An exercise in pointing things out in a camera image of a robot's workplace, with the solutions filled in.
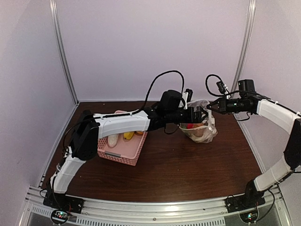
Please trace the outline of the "brown potato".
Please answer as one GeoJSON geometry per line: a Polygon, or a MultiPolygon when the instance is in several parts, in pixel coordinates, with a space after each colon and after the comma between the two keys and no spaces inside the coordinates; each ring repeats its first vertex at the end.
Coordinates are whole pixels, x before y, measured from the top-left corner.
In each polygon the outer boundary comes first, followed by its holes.
{"type": "Polygon", "coordinates": [[[204,123],[194,123],[194,128],[193,129],[196,129],[196,128],[199,128],[199,127],[202,127],[202,126],[205,126],[204,123]]]}

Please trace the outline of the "red apple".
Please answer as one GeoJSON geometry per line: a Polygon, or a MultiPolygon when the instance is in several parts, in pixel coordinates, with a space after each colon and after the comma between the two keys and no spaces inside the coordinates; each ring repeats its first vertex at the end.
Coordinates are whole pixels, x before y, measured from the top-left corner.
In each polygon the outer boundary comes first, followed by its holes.
{"type": "Polygon", "coordinates": [[[186,129],[192,129],[192,128],[194,128],[194,124],[193,124],[193,123],[187,123],[187,124],[185,125],[185,128],[186,128],[186,129]]]}

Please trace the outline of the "clear zip top bag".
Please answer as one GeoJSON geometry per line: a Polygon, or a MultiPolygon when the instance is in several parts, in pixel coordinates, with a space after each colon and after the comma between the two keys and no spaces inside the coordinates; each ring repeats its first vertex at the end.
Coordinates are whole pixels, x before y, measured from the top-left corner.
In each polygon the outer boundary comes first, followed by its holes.
{"type": "Polygon", "coordinates": [[[208,104],[210,104],[210,102],[205,99],[194,100],[187,103],[188,107],[196,109],[197,106],[200,106],[208,113],[208,116],[201,123],[180,124],[180,130],[195,143],[210,143],[218,134],[212,111],[206,108],[208,104]]]}

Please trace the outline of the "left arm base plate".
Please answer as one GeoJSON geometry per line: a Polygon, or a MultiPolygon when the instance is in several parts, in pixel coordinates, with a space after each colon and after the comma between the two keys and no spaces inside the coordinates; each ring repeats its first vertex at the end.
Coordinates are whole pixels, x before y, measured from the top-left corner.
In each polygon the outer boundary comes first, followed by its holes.
{"type": "Polygon", "coordinates": [[[81,198],[67,196],[65,194],[50,194],[46,195],[43,204],[45,206],[60,209],[65,212],[78,213],[82,212],[84,200],[81,198]]]}

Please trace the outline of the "white radish with green leaves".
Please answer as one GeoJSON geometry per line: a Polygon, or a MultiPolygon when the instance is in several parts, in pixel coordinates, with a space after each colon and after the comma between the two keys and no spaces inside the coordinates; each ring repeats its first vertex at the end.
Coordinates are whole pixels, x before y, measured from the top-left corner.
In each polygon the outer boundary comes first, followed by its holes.
{"type": "Polygon", "coordinates": [[[210,143],[212,132],[209,129],[193,129],[188,131],[189,137],[196,143],[210,143]]]}

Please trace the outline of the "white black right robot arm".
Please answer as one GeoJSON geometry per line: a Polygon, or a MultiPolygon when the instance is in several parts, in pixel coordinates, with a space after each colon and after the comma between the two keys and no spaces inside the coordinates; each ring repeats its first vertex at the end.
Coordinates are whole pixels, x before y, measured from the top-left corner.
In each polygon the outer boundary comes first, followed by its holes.
{"type": "Polygon", "coordinates": [[[269,170],[249,181],[241,204],[250,208],[264,195],[264,192],[276,183],[288,178],[301,165],[301,115],[287,107],[272,101],[255,91],[254,81],[238,81],[239,98],[228,99],[227,94],[219,95],[207,109],[220,113],[246,112],[256,114],[278,125],[289,135],[281,159],[269,170]]]}

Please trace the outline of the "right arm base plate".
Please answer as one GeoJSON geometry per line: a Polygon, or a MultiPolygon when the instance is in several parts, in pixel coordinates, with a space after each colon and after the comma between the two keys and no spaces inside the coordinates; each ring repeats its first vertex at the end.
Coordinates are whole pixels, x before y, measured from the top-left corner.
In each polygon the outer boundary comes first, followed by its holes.
{"type": "Polygon", "coordinates": [[[247,200],[245,194],[241,194],[238,196],[229,195],[225,199],[225,205],[228,213],[256,208],[265,203],[266,202],[263,197],[256,198],[255,200],[247,200]]]}

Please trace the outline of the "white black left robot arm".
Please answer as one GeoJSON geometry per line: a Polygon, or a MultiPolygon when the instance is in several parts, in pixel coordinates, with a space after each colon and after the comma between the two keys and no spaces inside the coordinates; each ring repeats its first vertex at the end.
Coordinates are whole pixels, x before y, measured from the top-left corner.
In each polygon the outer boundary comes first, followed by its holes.
{"type": "Polygon", "coordinates": [[[47,182],[46,198],[57,209],[67,206],[65,194],[68,186],[80,167],[96,156],[98,140],[101,138],[125,132],[149,132],[164,128],[169,123],[202,123],[209,113],[200,105],[189,106],[186,100],[191,95],[190,89],[184,94],[168,90],[152,106],[143,105],[132,112],[92,114],[84,111],[70,129],[70,142],[63,146],[63,157],[47,182]]]}

